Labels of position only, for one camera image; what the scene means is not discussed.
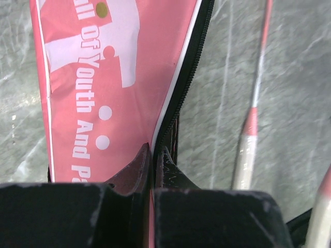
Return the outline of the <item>pink racket bag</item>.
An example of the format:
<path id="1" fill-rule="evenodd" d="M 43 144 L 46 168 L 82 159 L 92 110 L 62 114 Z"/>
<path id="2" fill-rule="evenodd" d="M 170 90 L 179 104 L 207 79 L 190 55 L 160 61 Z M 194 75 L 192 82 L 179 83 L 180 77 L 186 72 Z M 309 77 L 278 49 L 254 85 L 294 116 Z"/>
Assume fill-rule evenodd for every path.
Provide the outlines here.
<path id="1" fill-rule="evenodd" d="M 102 182 L 156 151 L 193 79 L 213 1 L 31 1 L 52 182 Z"/>

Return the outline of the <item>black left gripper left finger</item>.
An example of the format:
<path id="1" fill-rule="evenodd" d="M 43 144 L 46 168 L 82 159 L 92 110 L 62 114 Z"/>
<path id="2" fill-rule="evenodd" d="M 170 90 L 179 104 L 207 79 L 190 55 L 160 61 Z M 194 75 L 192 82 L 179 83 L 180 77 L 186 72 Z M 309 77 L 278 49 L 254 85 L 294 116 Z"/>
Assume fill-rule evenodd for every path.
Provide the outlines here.
<path id="1" fill-rule="evenodd" d="M 1 247 L 148 247 L 151 152 L 104 183 L 1 184 Z"/>

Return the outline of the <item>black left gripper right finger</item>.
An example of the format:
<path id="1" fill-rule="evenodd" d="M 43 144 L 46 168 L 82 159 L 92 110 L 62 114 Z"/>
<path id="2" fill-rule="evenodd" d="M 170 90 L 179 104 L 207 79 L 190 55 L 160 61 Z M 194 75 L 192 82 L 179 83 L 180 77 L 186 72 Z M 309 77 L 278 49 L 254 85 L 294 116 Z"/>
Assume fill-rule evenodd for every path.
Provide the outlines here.
<path id="1" fill-rule="evenodd" d="M 279 206 L 260 191 L 202 190 L 158 155 L 155 247 L 292 247 Z"/>

